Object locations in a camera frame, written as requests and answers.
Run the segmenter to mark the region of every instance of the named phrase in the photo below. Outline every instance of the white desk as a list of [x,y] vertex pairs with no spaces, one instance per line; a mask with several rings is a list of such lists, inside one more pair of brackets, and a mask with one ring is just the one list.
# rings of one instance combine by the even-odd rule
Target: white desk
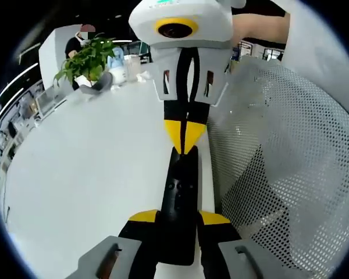
[[[172,151],[151,80],[67,100],[25,139],[6,178],[8,231],[39,278],[66,277],[131,215],[160,209]],[[206,134],[198,149],[199,204],[213,212]],[[196,259],[190,267],[159,264],[155,278],[204,276]]]
[[24,139],[30,133],[30,131],[35,126],[35,120],[33,117],[26,119],[24,121],[23,127],[17,132],[14,138],[10,138],[8,144],[2,152],[0,159],[0,217],[5,221],[6,219],[6,211],[5,211],[5,180],[6,174],[9,169],[11,159],[9,158],[9,150],[12,149],[15,144],[17,148],[22,144]]

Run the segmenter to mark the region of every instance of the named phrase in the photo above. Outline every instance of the potted plant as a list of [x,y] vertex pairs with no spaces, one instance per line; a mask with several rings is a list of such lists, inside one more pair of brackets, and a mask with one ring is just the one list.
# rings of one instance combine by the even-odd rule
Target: potted plant
[[93,38],[89,44],[84,46],[81,51],[72,58],[67,58],[62,64],[61,70],[55,75],[54,79],[59,86],[59,80],[62,77],[67,78],[70,83],[84,76],[90,86],[98,81],[105,70],[107,57],[114,57],[112,42],[113,38]]

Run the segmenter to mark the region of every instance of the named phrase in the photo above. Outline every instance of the yellow camera ring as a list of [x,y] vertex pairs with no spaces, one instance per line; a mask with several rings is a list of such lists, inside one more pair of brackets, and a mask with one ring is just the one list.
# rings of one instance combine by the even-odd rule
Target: yellow camera ring
[[159,19],[155,23],[156,32],[160,35],[180,39],[193,35],[198,31],[198,24],[191,19],[182,17],[170,17],[167,19]]

